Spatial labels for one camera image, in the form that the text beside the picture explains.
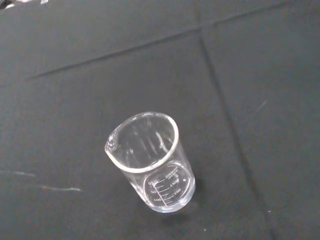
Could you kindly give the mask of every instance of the black tablecloth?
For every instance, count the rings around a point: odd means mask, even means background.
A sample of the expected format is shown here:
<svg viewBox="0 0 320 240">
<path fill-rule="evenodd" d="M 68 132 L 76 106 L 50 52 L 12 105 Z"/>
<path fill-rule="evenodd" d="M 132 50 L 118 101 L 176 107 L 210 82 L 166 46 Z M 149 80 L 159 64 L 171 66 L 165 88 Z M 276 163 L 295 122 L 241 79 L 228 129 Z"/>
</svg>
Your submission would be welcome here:
<svg viewBox="0 0 320 240">
<path fill-rule="evenodd" d="M 0 239 L 320 238 L 319 1 L 49 1 L 0 12 Z M 176 121 L 196 177 L 147 208 L 104 152 Z"/>
</svg>

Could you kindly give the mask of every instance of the white scratch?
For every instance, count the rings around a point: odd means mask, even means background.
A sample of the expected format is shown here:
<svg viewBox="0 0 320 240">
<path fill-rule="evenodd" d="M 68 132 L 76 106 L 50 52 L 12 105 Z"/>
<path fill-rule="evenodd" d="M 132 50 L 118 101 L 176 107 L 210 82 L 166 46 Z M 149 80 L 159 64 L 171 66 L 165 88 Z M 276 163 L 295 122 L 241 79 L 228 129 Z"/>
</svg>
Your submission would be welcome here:
<svg viewBox="0 0 320 240">
<path fill-rule="evenodd" d="M 14 4 L 9 4 L 8 6 L 6 6 L 6 8 L 5 9 L 9 9 L 9 8 L 12 8 L 12 7 L 14 7 L 15 5 Z"/>
<path fill-rule="evenodd" d="M 53 187 L 53 186 L 44 186 L 44 185 L 34 185 L 34 187 L 46 189 L 46 190 L 52 190 L 52 191 L 62 191 L 62 192 L 69 192 L 69 191 L 76 191 L 76 192 L 82 192 L 80 188 L 74 188 L 74 187 Z"/>
<path fill-rule="evenodd" d="M 150 146 L 151 146 L 153 152 L 154 152 L 156 155 L 158 155 L 158 153 L 157 153 L 157 151 L 156 151 L 156 148 L 155 148 L 155 145 L 152 143 L 152 141 L 150 140 L 150 138 L 148 138 L 148 141 L 149 141 L 149 143 L 150 143 Z"/>
<path fill-rule="evenodd" d="M 168 151 L 168 149 L 166 148 L 166 146 L 165 146 L 165 143 L 164 143 L 164 141 L 162 140 L 162 137 L 161 137 L 161 135 L 160 135 L 160 133 L 158 133 L 157 131 L 155 132 L 155 135 L 158 137 L 158 139 L 159 139 L 159 142 L 160 142 L 160 148 L 161 149 L 163 149 L 163 151 L 165 151 L 166 153 L 168 153 L 169 151 Z"/>
<path fill-rule="evenodd" d="M 33 173 L 27 173 L 27 172 L 22 172 L 22 171 L 3 171 L 3 170 L 0 170 L 0 174 L 21 175 L 21 176 L 32 177 L 32 178 L 36 177 L 36 175 Z"/>
<path fill-rule="evenodd" d="M 147 150 L 147 147 L 146 147 L 145 143 L 144 143 L 140 138 L 139 138 L 139 141 L 140 141 L 140 143 L 142 144 L 144 150 Z"/>
<path fill-rule="evenodd" d="M 267 100 L 265 100 L 256 110 L 255 110 L 255 112 L 258 112 L 260 109 L 262 109 L 263 107 L 264 107 L 264 105 L 266 105 L 267 104 Z"/>
</svg>

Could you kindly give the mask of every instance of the beaker rim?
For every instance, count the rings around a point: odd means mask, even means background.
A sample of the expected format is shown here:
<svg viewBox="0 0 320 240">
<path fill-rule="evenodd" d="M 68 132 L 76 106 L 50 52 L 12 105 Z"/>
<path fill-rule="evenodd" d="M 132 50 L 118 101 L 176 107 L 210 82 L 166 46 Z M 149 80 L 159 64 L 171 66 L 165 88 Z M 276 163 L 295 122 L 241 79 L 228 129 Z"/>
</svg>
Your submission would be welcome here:
<svg viewBox="0 0 320 240">
<path fill-rule="evenodd" d="M 108 155 L 108 157 L 111 159 L 111 161 L 122 171 L 128 172 L 128 173 L 132 173 L 132 174 L 141 174 L 141 173 L 146 173 L 149 171 L 152 171 L 158 167 L 160 167 L 161 165 L 163 165 L 174 153 L 174 151 L 177 148 L 178 142 L 179 142 L 179 130 L 178 130 L 178 126 L 176 124 L 176 122 L 172 119 L 172 117 L 164 114 L 164 113 L 160 113 L 160 112 L 154 112 L 154 111 L 147 111 L 147 112 L 142 112 L 142 113 L 138 113 L 134 116 L 129 117 L 127 120 L 125 120 L 123 123 L 121 123 L 115 130 L 112 131 L 112 133 L 110 134 L 110 136 L 114 136 L 116 134 L 117 131 L 119 131 L 120 129 L 122 129 L 123 127 L 131 124 L 132 122 L 138 120 L 138 119 L 142 119 L 142 118 L 146 118 L 146 117 L 159 117 L 159 118 L 163 118 L 167 121 L 169 121 L 169 123 L 171 124 L 173 131 L 174 131 L 174 138 L 173 138 L 173 143 L 172 146 L 170 148 L 170 150 L 167 152 L 167 154 L 159 159 L 157 162 L 155 162 L 154 164 L 150 165 L 150 166 L 146 166 L 146 167 L 142 167 L 142 168 L 133 168 L 133 167 L 127 167 L 123 164 L 121 164 L 109 151 L 108 151 L 108 142 L 105 144 L 104 147 L 104 151 L 105 153 Z"/>
</svg>

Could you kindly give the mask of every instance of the beaker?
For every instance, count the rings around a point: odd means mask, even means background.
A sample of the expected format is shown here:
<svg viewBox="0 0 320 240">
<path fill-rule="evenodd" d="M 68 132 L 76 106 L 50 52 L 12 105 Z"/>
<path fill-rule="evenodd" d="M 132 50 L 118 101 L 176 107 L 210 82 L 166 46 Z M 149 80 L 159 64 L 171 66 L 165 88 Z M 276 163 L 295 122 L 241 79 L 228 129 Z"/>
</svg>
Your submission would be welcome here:
<svg viewBox="0 0 320 240">
<path fill-rule="evenodd" d="M 181 209 L 195 192 L 195 176 L 175 121 L 163 113 L 130 117 L 109 136 L 105 152 L 153 210 Z"/>
</svg>

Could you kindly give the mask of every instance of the transparent glass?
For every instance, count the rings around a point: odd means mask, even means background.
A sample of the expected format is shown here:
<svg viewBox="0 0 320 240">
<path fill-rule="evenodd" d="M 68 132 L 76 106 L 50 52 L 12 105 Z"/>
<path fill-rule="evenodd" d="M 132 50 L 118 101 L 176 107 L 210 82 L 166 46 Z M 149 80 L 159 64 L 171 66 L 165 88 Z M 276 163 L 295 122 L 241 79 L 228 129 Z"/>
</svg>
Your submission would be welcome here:
<svg viewBox="0 0 320 240">
<path fill-rule="evenodd" d="M 157 112 L 137 114 L 109 136 L 105 152 L 153 210 L 181 209 L 195 192 L 195 176 L 175 121 Z"/>
</svg>

